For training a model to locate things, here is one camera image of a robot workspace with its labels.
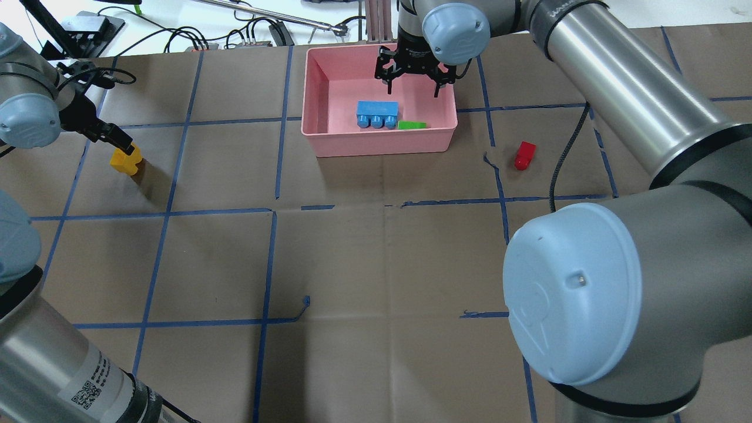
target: blue building block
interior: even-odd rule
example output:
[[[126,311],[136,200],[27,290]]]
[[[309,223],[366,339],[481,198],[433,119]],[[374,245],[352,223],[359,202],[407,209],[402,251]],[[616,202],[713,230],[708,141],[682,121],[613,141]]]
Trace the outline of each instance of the blue building block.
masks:
[[[397,102],[367,102],[359,101],[356,116],[358,126],[361,128],[381,128],[386,126],[388,129],[397,127],[397,114],[399,113],[399,103]]]

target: pink plastic container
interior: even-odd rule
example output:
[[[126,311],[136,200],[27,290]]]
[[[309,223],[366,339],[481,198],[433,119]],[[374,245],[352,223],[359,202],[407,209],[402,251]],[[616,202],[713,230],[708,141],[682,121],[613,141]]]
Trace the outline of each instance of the pink plastic container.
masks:
[[[379,44],[318,47],[308,51],[303,94],[303,135],[317,157],[446,151],[457,128],[454,88],[433,97],[425,75],[403,75],[387,86],[374,78]],[[358,127],[359,100],[399,102],[399,120],[428,123],[426,129]]]

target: green object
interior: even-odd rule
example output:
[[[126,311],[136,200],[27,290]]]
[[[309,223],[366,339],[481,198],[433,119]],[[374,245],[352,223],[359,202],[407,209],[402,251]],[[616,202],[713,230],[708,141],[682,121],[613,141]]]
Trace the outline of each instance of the green object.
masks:
[[[425,129],[428,124],[425,122],[412,122],[410,120],[400,120],[397,123],[397,129]]]

